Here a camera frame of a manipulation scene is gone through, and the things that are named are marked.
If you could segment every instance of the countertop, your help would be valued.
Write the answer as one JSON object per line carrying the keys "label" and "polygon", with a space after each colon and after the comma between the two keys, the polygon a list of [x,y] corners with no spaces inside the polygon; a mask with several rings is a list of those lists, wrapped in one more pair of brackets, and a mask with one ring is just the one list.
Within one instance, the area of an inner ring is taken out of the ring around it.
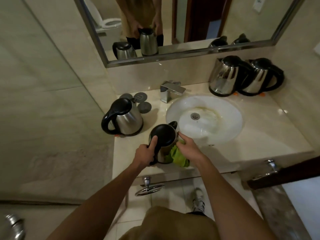
{"label": "countertop", "polygon": [[[186,91],[182,97],[190,95],[214,96],[209,92],[208,83],[183,87],[186,88]],[[135,150],[140,144],[148,144],[150,131],[158,124],[166,124],[167,109],[176,99],[181,98],[181,96],[177,96],[166,104],[160,101],[159,89],[144,92],[148,96],[146,101],[152,105],[152,110],[142,114],[144,127],[141,133],[133,137],[115,137],[112,178],[117,177],[130,165]],[[313,151],[311,145],[270,95],[248,97],[238,94],[221,99],[230,102],[239,109],[244,120],[244,126],[240,134],[231,141],[201,148],[202,152],[211,159],[220,172],[225,172],[223,167],[228,164],[239,164]],[[192,166],[181,168],[173,163],[158,163],[142,170],[138,177],[178,173],[190,169],[194,168]]]}

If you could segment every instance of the white sink basin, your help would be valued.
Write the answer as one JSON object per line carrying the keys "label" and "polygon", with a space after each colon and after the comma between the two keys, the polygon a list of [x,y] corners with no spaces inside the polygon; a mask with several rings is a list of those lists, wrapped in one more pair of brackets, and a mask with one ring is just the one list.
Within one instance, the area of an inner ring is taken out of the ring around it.
{"label": "white sink basin", "polygon": [[230,141],[243,127],[240,111],[216,96],[189,96],[178,99],[166,113],[166,122],[171,121],[177,121],[177,130],[193,138],[199,146]]}

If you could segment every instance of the sneaker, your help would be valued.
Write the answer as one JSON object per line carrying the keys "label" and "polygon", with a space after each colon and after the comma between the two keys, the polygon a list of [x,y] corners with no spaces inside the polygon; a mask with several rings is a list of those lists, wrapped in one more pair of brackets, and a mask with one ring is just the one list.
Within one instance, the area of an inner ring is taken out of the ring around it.
{"label": "sneaker", "polygon": [[205,203],[203,192],[201,189],[196,188],[194,190],[194,199],[193,199],[193,212],[202,212],[205,213]]}

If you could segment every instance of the human hand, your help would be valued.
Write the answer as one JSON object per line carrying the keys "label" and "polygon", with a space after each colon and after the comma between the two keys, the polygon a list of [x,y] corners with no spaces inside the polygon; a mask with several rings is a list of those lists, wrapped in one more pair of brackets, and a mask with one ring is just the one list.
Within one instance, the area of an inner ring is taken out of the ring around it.
{"label": "human hand", "polygon": [[137,20],[135,20],[134,18],[131,18],[130,20],[128,19],[128,21],[129,21],[129,24],[130,24],[130,27],[131,27],[131,31],[132,31],[134,37],[136,39],[138,39],[140,37],[138,28],[143,28],[142,25]]}
{"label": "human hand", "polygon": [[189,159],[192,163],[197,164],[198,161],[206,158],[206,156],[200,151],[192,138],[187,137],[181,132],[179,132],[178,134],[185,141],[185,144],[182,144],[178,141],[176,145],[183,156],[186,157],[186,159]]}
{"label": "human hand", "polygon": [[154,27],[155,27],[155,34],[157,36],[163,34],[161,14],[156,14],[154,16],[152,20],[152,28]]}
{"label": "human hand", "polygon": [[144,169],[147,166],[150,166],[150,162],[153,161],[153,156],[155,155],[155,147],[158,142],[158,137],[154,136],[150,142],[150,146],[141,144],[137,149],[134,155],[133,164],[138,166],[139,169]]}

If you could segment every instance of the green cloth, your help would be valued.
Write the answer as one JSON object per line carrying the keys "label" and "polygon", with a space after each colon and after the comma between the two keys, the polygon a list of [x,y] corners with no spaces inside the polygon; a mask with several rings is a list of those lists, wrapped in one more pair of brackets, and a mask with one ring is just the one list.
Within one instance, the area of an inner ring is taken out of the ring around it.
{"label": "green cloth", "polygon": [[190,161],[182,155],[180,152],[180,149],[174,145],[173,148],[171,149],[169,155],[165,156],[165,162],[166,163],[175,163],[176,165],[180,167],[189,167],[190,166]]}

